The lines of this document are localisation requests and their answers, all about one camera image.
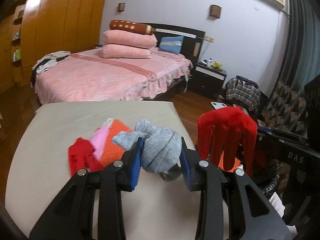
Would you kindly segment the pink face mask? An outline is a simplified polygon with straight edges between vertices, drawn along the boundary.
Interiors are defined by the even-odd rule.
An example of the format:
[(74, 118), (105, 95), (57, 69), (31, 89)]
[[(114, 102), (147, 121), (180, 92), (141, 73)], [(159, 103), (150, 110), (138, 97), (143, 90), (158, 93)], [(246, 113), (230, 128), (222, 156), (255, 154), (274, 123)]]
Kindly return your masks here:
[(102, 159), (106, 139), (108, 137), (113, 121), (114, 120), (112, 118), (107, 119), (106, 122), (103, 123), (103, 125), (95, 131), (90, 139), (90, 142), (94, 148), (93, 155), (97, 159), (97, 161), (101, 161)]

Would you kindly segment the red glove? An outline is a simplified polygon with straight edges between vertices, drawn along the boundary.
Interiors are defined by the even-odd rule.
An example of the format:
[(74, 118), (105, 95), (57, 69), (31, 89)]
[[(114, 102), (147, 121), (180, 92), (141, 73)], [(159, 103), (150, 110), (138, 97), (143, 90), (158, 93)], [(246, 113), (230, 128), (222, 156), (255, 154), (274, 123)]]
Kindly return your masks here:
[(238, 147), (241, 145), (245, 171), (251, 177), (257, 129), (255, 121), (240, 107), (225, 107), (204, 113), (197, 122), (197, 149), (200, 157), (218, 166), (223, 155), (223, 169), (230, 171), (235, 165)]

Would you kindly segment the grey knit sock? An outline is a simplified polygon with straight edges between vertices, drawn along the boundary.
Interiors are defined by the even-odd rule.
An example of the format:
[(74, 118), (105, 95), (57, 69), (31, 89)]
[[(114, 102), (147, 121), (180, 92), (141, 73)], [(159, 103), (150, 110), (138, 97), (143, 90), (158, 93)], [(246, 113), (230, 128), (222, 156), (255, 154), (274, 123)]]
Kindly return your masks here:
[(148, 119), (140, 120), (132, 132), (119, 132), (112, 142), (125, 151), (133, 149), (139, 138), (144, 139), (140, 158), (142, 168), (159, 174), (163, 180), (172, 181), (182, 174), (178, 160), (182, 149), (182, 137), (175, 130), (156, 127)]

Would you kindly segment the red plastic bag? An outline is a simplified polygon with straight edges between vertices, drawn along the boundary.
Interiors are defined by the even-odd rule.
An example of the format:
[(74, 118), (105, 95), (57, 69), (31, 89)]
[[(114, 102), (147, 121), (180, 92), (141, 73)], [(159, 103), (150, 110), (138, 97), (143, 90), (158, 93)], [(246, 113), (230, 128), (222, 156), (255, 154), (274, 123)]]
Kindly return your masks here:
[(78, 138), (68, 148), (68, 161), (71, 176), (79, 169), (87, 169), (89, 172), (102, 170), (104, 167), (94, 156), (94, 147), (89, 140)]

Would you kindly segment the white bathroom scale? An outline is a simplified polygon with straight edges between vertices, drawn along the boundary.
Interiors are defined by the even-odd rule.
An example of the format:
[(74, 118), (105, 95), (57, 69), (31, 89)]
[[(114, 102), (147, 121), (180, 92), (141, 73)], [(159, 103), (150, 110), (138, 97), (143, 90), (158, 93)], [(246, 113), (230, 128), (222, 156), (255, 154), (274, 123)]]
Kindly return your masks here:
[(213, 107), (214, 110), (218, 110), (218, 109), (222, 109), (222, 108), (228, 107), (226, 104), (221, 103), (221, 102), (211, 102), (210, 104), (211, 104), (211, 106)]

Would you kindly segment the plaid shirt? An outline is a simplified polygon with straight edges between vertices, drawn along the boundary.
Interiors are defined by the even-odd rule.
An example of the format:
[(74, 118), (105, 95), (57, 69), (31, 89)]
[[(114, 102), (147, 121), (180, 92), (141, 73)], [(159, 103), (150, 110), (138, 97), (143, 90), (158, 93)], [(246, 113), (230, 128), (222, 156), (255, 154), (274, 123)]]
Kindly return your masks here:
[(260, 90), (234, 77), (226, 83), (226, 100), (238, 100), (248, 107), (249, 111), (258, 112)]

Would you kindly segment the pink bed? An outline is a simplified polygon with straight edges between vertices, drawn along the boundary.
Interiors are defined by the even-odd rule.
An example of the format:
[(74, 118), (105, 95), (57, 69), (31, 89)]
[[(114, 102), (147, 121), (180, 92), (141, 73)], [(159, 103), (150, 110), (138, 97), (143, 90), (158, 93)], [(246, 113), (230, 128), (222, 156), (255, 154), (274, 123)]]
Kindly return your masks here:
[(182, 54), (151, 49), (149, 59), (103, 59), (101, 49), (74, 53), (35, 77), (41, 104), (154, 99), (193, 67)]

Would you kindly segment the black nightstand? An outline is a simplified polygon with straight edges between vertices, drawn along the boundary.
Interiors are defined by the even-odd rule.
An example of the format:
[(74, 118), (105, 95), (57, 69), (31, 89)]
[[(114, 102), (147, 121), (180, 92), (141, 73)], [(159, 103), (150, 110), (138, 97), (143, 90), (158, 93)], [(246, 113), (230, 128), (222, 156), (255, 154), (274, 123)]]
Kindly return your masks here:
[(227, 77), (224, 70), (216, 70), (200, 62), (190, 73), (188, 90), (212, 99), (219, 96)]

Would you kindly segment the clothes pile on bed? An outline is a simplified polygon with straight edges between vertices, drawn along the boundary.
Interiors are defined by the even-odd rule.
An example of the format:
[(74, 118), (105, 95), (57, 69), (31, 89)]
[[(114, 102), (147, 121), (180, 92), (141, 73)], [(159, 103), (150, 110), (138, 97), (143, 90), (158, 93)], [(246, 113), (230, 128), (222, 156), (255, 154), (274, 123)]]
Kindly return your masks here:
[(59, 61), (64, 60), (65, 58), (71, 55), (70, 51), (56, 51), (47, 55), (44, 55), (43, 58), (37, 60), (35, 65), (32, 68), (32, 74), (30, 78), (31, 87), (35, 86), (36, 76), (46, 72), (48, 69), (55, 67)]

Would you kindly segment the grey curtain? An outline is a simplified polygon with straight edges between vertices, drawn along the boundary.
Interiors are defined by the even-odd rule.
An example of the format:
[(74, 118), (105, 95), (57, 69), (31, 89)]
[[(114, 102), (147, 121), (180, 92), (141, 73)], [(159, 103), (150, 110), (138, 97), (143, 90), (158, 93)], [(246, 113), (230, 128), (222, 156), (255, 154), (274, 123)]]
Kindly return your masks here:
[(289, 0), (289, 32), (277, 82), (302, 91), (319, 76), (319, 10), (310, 0)]

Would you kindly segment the blue cushion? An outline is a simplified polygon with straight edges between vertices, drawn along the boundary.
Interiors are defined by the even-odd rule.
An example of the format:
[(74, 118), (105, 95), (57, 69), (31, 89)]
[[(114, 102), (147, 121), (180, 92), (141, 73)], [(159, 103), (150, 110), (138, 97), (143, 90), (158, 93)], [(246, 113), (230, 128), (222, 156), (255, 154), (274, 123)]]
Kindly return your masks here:
[(181, 52), (184, 36), (162, 37), (159, 50), (178, 55)]

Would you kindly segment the brown dotted bolster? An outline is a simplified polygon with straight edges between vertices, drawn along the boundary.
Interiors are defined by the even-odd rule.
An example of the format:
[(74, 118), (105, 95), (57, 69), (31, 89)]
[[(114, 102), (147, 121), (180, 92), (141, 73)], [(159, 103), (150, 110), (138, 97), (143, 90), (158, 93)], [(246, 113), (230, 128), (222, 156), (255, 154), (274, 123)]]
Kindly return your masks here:
[(111, 20), (109, 28), (111, 30), (123, 30), (143, 35), (152, 35), (155, 32), (155, 29), (151, 25), (125, 20)]

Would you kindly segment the wooden wardrobe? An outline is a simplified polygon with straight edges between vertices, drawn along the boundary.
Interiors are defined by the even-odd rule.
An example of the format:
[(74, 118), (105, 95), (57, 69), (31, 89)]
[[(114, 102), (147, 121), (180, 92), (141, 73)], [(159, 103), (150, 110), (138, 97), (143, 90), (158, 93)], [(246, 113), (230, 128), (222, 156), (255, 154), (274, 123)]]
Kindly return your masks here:
[(1, 92), (26, 85), (32, 67), (58, 50), (99, 43), (105, 0), (2, 0)]

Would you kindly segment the right wall lamp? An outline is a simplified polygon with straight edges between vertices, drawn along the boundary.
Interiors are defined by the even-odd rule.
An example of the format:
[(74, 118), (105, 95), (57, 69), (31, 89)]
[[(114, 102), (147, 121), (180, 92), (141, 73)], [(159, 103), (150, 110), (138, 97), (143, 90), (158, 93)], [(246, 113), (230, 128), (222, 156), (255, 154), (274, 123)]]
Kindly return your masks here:
[(222, 8), (219, 5), (212, 4), (209, 10), (209, 16), (214, 19), (219, 19), (221, 17)]

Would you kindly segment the wall lamp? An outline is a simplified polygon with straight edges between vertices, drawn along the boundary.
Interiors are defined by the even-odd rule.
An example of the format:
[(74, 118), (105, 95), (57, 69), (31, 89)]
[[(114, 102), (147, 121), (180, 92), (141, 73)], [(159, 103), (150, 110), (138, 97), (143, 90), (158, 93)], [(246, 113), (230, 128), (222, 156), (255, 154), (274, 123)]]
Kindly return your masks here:
[(125, 3), (119, 3), (117, 7), (118, 12), (123, 12), (125, 10)]
[(222, 8), (219, 5), (212, 4), (209, 10), (209, 16), (214, 19), (219, 19), (221, 17)]

